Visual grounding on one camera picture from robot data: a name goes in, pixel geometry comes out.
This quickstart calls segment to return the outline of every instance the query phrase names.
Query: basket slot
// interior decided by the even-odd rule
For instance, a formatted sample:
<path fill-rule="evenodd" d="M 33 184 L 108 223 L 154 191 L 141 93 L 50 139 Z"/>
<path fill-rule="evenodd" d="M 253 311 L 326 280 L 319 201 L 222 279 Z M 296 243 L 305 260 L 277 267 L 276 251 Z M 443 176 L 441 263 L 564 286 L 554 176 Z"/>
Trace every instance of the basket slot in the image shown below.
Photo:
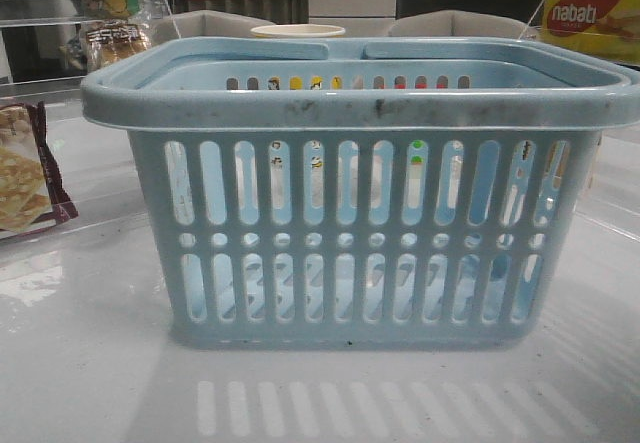
<path fill-rule="evenodd" d="M 333 76 L 331 78 L 331 89 L 332 90 L 341 90 L 343 88 L 342 84 L 342 76 Z"/>
<path fill-rule="evenodd" d="M 269 145 L 271 216 L 277 224 L 291 221 L 291 159 L 289 145 L 275 140 Z"/>
<path fill-rule="evenodd" d="M 236 143 L 234 149 L 239 216 L 243 223 L 252 225 L 259 217 L 255 150 L 248 141 Z"/>
<path fill-rule="evenodd" d="M 511 257 L 506 254 L 498 255 L 491 262 L 491 273 L 482 304 L 482 319 L 485 322 L 494 322 L 500 315 L 510 268 Z"/>
<path fill-rule="evenodd" d="M 194 323 L 204 322 L 207 319 L 207 306 L 200 258 L 193 254 L 182 255 L 180 265 L 189 318 Z"/>
<path fill-rule="evenodd" d="M 242 267 L 247 298 L 247 317 L 250 320 L 262 321 L 265 317 L 262 258 L 255 253 L 250 253 L 243 258 Z"/>
<path fill-rule="evenodd" d="M 440 75 L 436 80 L 436 88 L 449 88 L 449 78 Z"/>
<path fill-rule="evenodd" d="M 547 237 L 544 233 L 536 233 L 529 239 L 529 246 L 532 250 L 541 250 L 544 247 Z"/>
<path fill-rule="evenodd" d="M 480 259 L 477 255 L 466 255 L 460 260 L 453 298 L 452 316 L 455 321 L 464 322 L 469 319 L 479 265 Z"/>
<path fill-rule="evenodd" d="M 442 226 L 453 222 L 456 215 L 463 156 L 464 146 L 461 142 L 449 141 L 444 145 L 435 214 L 436 223 Z"/>
<path fill-rule="evenodd" d="M 352 254 L 342 253 L 335 264 L 335 310 L 337 322 L 348 322 L 353 318 L 355 259 Z"/>
<path fill-rule="evenodd" d="M 213 285 L 218 318 L 224 322 L 236 319 L 236 297 L 233 289 L 231 257 L 218 253 L 212 258 Z"/>
<path fill-rule="evenodd" d="M 183 248 L 193 248 L 196 245 L 196 237 L 191 233 L 181 233 L 178 241 Z"/>
<path fill-rule="evenodd" d="M 252 76 L 247 79 L 247 90 L 259 90 L 260 84 L 258 82 L 258 78 Z"/>
<path fill-rule="evenodd" d="M 211 141 L 200 145 L 200 164 L 206 204 L 207 219 L 214 225 L 227 220 L 220 147 Z"/>
<path fill-rule="evenodd" d="M 302 229 L 308 225 L 305 221 L 305 167 L 310 167 L 310 161 L 305 160 L 304 145 L 300 143 L 300 140 L 296 140 L 295 143 L 289 146 L 289 155 L 291 158 L 291 209 L 292 220 L 291 225 L 293 228 L 293 236 L 299 236 L 296 228 Z M 304 323 L 305 315 L 305 268 L 304 258 L 299 241 L 293 241 L 294 247 L 291 250 L 292 254 L 292 280 L 293 285 L 293 320 L 298 324 Z"/>
<path fill-rule="evenodd" d="M 317 140 L 308 141 L 303 148 L 304 158 L 304 219 L 311 225 L 324 217 L 324 148 Z"/>
<path fill-rule="evenodd" d="M 388 141 L 379 141 L 373 146 L 369 195 L 369 221 L 374 225 L 384 224 L 389 219 L 392 170 L 393 145 Z"/>
<path fill-rule="evenodd" d="M 415 140 L 407 148 L 402 208 L 402 221 L 405 225 L 415 225 L 422 218 L 428 159 L 429 147 L 424 141 Z"/>
<path fill-rule="evenodd" d="M 500 222 L 507 227 L 516 224 L 522 216 L 525 195 L 529 187 L 529 177 L 536 154 L 536 145 L 530 140 L 516 145 L 511 160 L 507 193 L 502 206 Z"/>
<path fill-rule="evenodd" d="M 423 90 L 428 87 L 427 77 L 426 76 L 418 76 L 415 81 L 415 88 L 417 90 Z"/>
<path fill-rule="evenodd" d="M 191 184 L 189 183 L 185 147 L 177 141 L 168 141 L 164 145 L 164 154 L 171 189 L 173 215 L 181 225 L 190 225 L 195 219 L 195 213 L 191 199 Z"/>
<path fill-rule="evenodd" d="M 316 253 L 305 258 L 305 293 L 307 321 L 322 321 L 324 316 L 324 259 Z"/>
<path fill-rule="evenodd" d="M 325 164 L 323 166 L 326 175 L 324 204 L 327 209 L 326 224 L 322 226 L 323 236 L 314 233 L 308 235 L 307 247 L 322 253 L 324 258 L 324 320 L 328 324 L 335 323 L 336 306 L 336 239 L 338 237 L 337 211 L 338 188 L 340 186 L 338 141 L 327 140 L 325 145 Z"/>
<path fill-rule="evenodd" d="M 380 253 L 367 258 L 367 274 L 364 294 L 363 317 L 367 322 L 379 321 L 382 317 L 382 295 L 385 285 L 386 259 Z"/>
<path fill-rule="evenodd" d="M 287 253 L 280 253 L 276 255 L 273 266 L 277 318 L 281 322 L 291 321 L 294 314 L 293 259 Z"/>
<path fill-rule="evenodd" d="M 261 266 L 263 284 L 261 290 L 264 293 L 264 319 L 267 325 L 273 325 L 276 321 L 276 290 L 273 275 L 273 259 L 275 256 L 273 249 L 275 239 L 273 239 L 273 237 L 270 239 L 269 236 L 271 235 L 266 234 L 264 231 L 265 226 L 271 228 L 274 226 L 274 223 L 277 224 L 277 210 L 272 204 L 274 192 L 272 190 L 273 178 L 270 175 L 273 169 L 269 156 L 271 148 L 272 144 L 265 144 L 265 142 L 260 142 L 254 147 L 257 168 L 259 170 L 257 190 L 258 212 L 260 214 L 260 221 L 255 227 L 255 231 L 258 232 L 256 236 L 260 238 L 257 241 L 256 247 L 259 248 L 257 251 L 263 258 L 263 264 Z"/>
<path fill-rule="evenodd" d="M 352 90 L 363 90 L 364 89 L 364 77 L 362 75 L 355 75 L 351 79 L 351 89 Z"/>
<path fill-rule="evenodd" d="M 311 77 L 311 81 L 309 82 L 310 90 L 321 90 L 322 89 L 322 77 L 314 75 Z"/>
<path fill-rule="evenodd" d="M 424 305 L 422 307 L 422 315 L 425 320 L 438 321 L 440 319 L 448 263 L 448 258 L 443 254 L 433 255 L 429 259 Z"/>
<path fill-rule="evenodd" d="M 358 205 L 358 145 L 343 141 L 338 147 L 337 213 L 338 223 L 350 225 Z"/>
<path fill-rule="evenodd" d="M 404 90 L 407 87 L 407 79 L 404 76 L 396 76 L 393 80 L 393 87 L 396 90 Z"/>
<path fill-rule="evenodd" d="M 376 76 L 373 78 L 373 89 L 384 90 L 384 76 Z"/>
<path fill-rule="evenodd" d="M 558 195 L 563 182 L 562 176 L 567 166 L 569 153 L 570 145 L 566 141 L 556 141 L 549 150 L 533 217 L 536 226 L 548 225 L 555 215 Z"/>
<path fill-rule="evenodd" d="M 272 76 L 267 80 L 267 89 L 268 90 L 279 90 L 280 89 L 280 77 Z"/>
<path fill-rule="evenodd" d="M 467 89 L 471 88 L 471 77 L 468 75 L 462 75 L 458 78 L 458 88 Z"/>
<path fill-rule="evenodd" d="M 497 142 L 485 141 L 480 145 L 469 208 L 469 223 L 472 225 L 487 221 L 499 158 L 500 145 Z"/>
<path fill-rule="evenodd" d="M 237 78 L 227 78 L 227 90 L 238 90 L 240 85 Z"/>
<path fill-rule="evenodd" d="M 478 251 L 480 250 L 480 242 L 478 240 Z M 487 295 L 487 287 L 489 286 L 489 280 L 491 278 L 491 266 L 493 261 L 489 256 L 483 256 L 481 253 L 477 254 L 478 256 L 478 270 L 475 282 L 475 288 L 473 290 L 473 295 L 469 300 L 470 313 L 468 317 L 464 320 L 465 323 L 471 325 L 483 325 L 486 324 L 486 321 L 482 319 L 482 312 L 484 311 L 484 302 Z"/>
<path fill-rule="evenodd" d="M 471 202 L 473 197 L 473 180 L 476 174 L 475 163 L 478 161 L 478 144 L 473 141 L 465 142 L 463 154 L 454 161 L 460 167 L 460 177 L 455 178 L 457 185 L 457 194 L 455 201 L 455 215 L 452 222 L 453 228 L 460 230 L 465 229 L 469 225 L 469 213 L 471 211 Z M 467 234 L 464 244 L 467 248 L 475 249 L 482 237 L 479 233 L 474 232 Z"/>
<path fill-rule="evenodd" d="M 416 277 L 416 257 L 405 253 L 396 265 L 393 317 L 396 321 L 407 321 L 413 312 L 413 292 Z"/>
<path fill-rule="evenodd" d="M 529 255 L 522 264 L 511 311 L 511 318 L 516 323 L 521 323 L 529 317 L 542 271 L 542 262 L 540 255 Z"/>

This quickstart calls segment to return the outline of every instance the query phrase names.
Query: shelf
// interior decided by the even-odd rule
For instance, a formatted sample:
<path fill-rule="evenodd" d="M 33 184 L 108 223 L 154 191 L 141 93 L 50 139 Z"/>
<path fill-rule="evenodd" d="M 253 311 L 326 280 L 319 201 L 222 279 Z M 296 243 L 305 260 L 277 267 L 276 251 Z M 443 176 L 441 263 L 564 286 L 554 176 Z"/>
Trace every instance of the shelf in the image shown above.
<path fill-rule="evenodd" d="M 640 432 L 638 243 L 584 202 L 541 319 L 516 347 L 195 351 L 170 336 L 125 134 L 81 119 L 54 128 L 64 169 L 76 170 L 74 194 L 84 187 L 95 198 L 77 227 L 3 247 L 7 441 L 600 443 Z M 115 188 L 120 196 L 104 196 Z"/>
<path fill-rule="evenodd" d="M 166 0 L 138 0 L 147 19 L 169 15 Z M 72 25 L 100 21 L 85 8 L 83 0 L 0 0 L 0 28 L 44 25 Z"/>

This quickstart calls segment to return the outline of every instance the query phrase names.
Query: basket handle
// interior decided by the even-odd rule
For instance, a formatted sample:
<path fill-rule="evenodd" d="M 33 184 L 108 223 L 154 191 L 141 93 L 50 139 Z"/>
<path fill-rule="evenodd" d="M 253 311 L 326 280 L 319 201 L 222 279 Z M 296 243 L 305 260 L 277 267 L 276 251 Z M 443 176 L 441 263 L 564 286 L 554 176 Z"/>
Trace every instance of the basket handle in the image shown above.
<path fill-rule="evenodd" d="M 329 47 L 323 43 L 257 39 L 233 39 L 232 45 L 216 41 L 204 53 L 222 60 L 327 60 Z"/>
<path fill-rule="evenodd" d="M 455 58 L 471 57 L 473 59 L 494 59 L 492 53 L 500 47 L 493 42 L 474 42 L 461 39 L 438 38 L 417 41 L 376 41 L 367 43 L 363 49 L 364 58 L 369 60 L 430 60 L 448 59 L 452 56 L 452 45 L 455 45 Z"/>

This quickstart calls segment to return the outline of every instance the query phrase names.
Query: light blue basket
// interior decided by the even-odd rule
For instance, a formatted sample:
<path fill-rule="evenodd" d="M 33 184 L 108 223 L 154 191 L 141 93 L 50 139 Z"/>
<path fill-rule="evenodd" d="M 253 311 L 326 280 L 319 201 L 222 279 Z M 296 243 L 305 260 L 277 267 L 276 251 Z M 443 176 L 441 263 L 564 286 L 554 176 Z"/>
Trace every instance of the light blue basket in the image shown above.
<path fill-rule="evenodd" d="M 82 89 L 197 344 L 523 336 L 600 131 L 640 120 L 638 73 L 504 39 L 193 38 Z"/>

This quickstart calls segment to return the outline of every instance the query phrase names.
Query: round hole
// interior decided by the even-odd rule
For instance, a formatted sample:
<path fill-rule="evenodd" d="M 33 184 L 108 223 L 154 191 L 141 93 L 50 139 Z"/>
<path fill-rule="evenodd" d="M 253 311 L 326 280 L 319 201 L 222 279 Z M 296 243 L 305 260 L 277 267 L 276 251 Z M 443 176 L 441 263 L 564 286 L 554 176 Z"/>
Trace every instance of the round hole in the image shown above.
<path fill-rule="evenodd" d="M 480 236 L 478 233 L 474 233 L 473 235 L 468 235 L 464 239 L 465 246 L 470 249 L 477 248 L 480 245 L 480 243 L 482 243 L 482 236 Z"/>
<path fill-rule="evenodd" d="M 196 237 L 191 233 L 182 233 L 178 239 L 183 248 L 192 248 L 196 244 Z"/>
<path fill-rule="evenodd" d="M 338 246 L 340 248 L 349 248 L 353 245 L 353 235 L 351 233 L 340 233 L 338 235 Z"/>
<path fill-rule="evenodd" d="M 446 233 L 438 233 L 433 237 L 433 246 L 436 248 L 444 248 L 449 244 L 449 235 Z"/>
<path fill-rule="evenodd" d="M 322 235 L 319 233 L 309 233 L 305 238 L 305 244 L 309 248 L 317 248 L 322 243 Z"/>
<path fill-rule="evenodd" d="M 247 248 L 253 248 L 260 243 L 260 237 L 255 233 L 247 233 L 242 237 L 242 244 Z"/>
<path fill-rule="evenodd" d="M 278 233 L 273 237 L 273 243 L 279 248 L 286 248 L 291 243 L 291 237 L 288 233 Z"/>
<path fill-rule="evenodd" d="M 532 250 L 539 250 L 543 247 L 544 240 L 545 240 L 544 234 L 537 233 L 533 235 L 529 240 L 529 246 L 531 247 Z"/>
<path fill-rule="evenodd" d="M 372 248 L 380 248 L 384 245 L 384 235 L 382 233 L 374 233 L 369 237 L 369 245 Z"/>
<path fill-rule="evenodd" d="M 502 250 L 508 250 L 509 248 L 511 248 L 512 244 L 513 244 L 513 235 L 510 235 L 508 233 L 503 233 L 498 237 L 498 248 Z"/>
<path fill-rule="evenodd" d="M 227 235 L 225 235 L 224 233 L 214 233 L 211 237 L 211 244 L 215 248 L 222 248 L 227 244 L 227 242 Z"/>
<path fill-rule="evenodd" d="M 400 244 L 405 248 L 411 248 L 418 242 L 418 236 L 415 233 L 405 233 L 400 238 Z"/>

